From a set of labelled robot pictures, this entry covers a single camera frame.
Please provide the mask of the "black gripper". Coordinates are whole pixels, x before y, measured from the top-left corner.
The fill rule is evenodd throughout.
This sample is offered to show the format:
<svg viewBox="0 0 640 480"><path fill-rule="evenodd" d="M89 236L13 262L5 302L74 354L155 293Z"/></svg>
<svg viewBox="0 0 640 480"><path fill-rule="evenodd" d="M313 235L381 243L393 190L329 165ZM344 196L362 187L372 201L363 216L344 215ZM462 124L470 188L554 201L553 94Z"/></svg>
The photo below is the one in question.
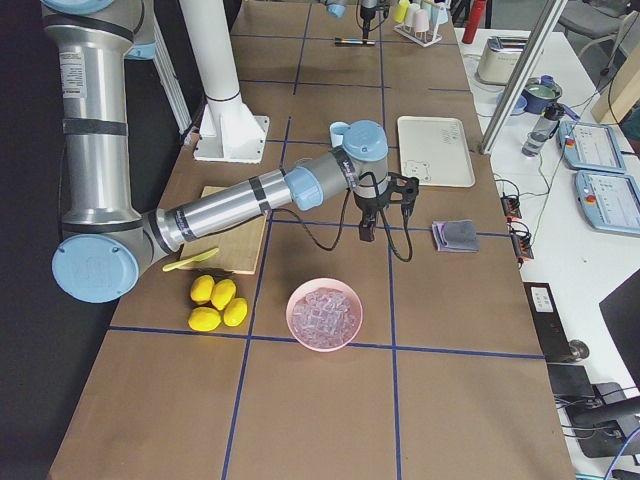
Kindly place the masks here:
<svg viewBox="0 0 640 480"><path fill-rule="evenodd" d="M361 221L358 225L359 239L363 242L375 240L375 225L378 217L386 221L385 210L389 205L390 186L384 184L381 189L359 186L354 189L356 206L361 210Z"/></svg>
<svg viewBox="0 0 640 480"><path fill-rule="evenodd" d="M369 40L371 20L376 15L376 0L360 1L360 18L362 19L362 40Z"/></svg>

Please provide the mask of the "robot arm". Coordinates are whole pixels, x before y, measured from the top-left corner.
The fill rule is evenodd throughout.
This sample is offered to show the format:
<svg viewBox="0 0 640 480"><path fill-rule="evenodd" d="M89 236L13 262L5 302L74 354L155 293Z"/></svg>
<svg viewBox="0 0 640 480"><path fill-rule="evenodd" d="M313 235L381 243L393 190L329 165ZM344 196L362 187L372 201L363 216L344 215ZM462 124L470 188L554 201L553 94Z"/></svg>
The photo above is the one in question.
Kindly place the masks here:
<svg viewBox="0 0 640 480"><path fill-rule="evenodd" d="M347 9L347 2L340 0L328 0L324 2L327 13L336 19L342 18ZM356 25L360 29L360 38L335 37L336 46L374 46L375 40L369 38L372 31L371 23L380 10L384 10L384 3L377 0L361 0L356 2Z"/></svg>
<svg viewBox="0 0 640 480"><path fill-rule="evenodd" d="M59 50L70 210L52 258L60 288L89 303L128 293L141 274L183 244L294 203L307 211L350 191L366 226L392 191L387 138L372 121L350 124L339 145L171 210L131 203L124 61L155 51L149 1L46 1L46 33Z"/></svg>

